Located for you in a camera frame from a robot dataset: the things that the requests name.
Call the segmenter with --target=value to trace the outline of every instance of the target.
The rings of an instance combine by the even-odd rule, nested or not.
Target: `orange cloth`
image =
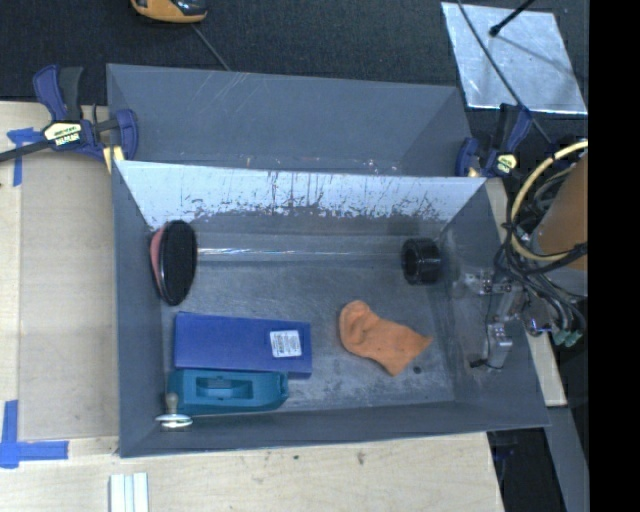
[[[342,308],[339,326],[349,352],[377,361],[394,377],[433,341],[433,336],[380,318],[361,300]]]

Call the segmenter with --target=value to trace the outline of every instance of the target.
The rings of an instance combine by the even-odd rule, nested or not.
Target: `wooden table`
[[[100,115],[105,115],[105,109],[100,109]],[[39,129],[48,121],[48,112],[39,104],[0,102],[0,151],[13,147],[4,138],[9,129]],[[28,161],[25,158],[25,166],[54,166],[62,176],[66,164],[77,162],[75,156],[34,154]],[[13,163],[0,164],[0,406],[22,395],[18,392],[19,344],[33,329],[29,326],[28,332],[22,332],[20,324],[22,191],[12,186],[12,177]],[[500,222],[504,190],[501,182],[490,187]],[[51,342],[64,348],[66,340],[52,332]],[[565,405],[548,340],[531,338],[530,342],[547,405]],[[73,386],[81,388],[82,383]],[[81,402],[90,399],[79,397]],[[0,511],[105,511],[110,475],[138,472],[148,474],[153,511],[504,510],[482,432],[139,459],[120,459],[117,447],[115,435],[82,436],[70,439],[68,460],[22,462],[16,470],[0,469]]]

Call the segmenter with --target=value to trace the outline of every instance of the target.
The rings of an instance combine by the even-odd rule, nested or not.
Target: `white label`
[[[297,357],[302,355],[298,331],[272,331],[271,352],[273,357]]]

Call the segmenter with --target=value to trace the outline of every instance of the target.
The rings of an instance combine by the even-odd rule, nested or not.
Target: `gray bin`
[[[133,66],[110,66],[109,86],[110,108],[139,117],[143,160],[118,162],[112,180],[121,456],[548,424],[522,326],[508,325],[514,347],[503,370],[469,365],[497,304],[451,289],[461,272],[492,267],[499,238],[484,180],[451,176],[468,134],[455,89]],[[435,123],[443,111],[446,122]],[[177,218],[205,247],[321,241],[327,253],[397,250],[398,258],[200,264],[187,299],[169,307],[155,290],[148,246]],[[438,241],[443,275],[433,285],[403,277],[400,246],[412,237]],[[337,316],[354,299],[434,342],[388,376],[340,343]],[[313,375],[291,380],[277,411],[165,431],[154,418],[165,412],[177,311],[308,321]]]

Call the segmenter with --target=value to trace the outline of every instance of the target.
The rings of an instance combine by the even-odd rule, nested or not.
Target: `black cylinder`
[[[196,273],[198,244],[193,228],[182,220],[165,225],[160,241],[160,292],[170,306],[189,293]]]
[[[410,284],[435,283],[440,277],[440,250],[430,238],[410,238],[402,245],[402,270]]]

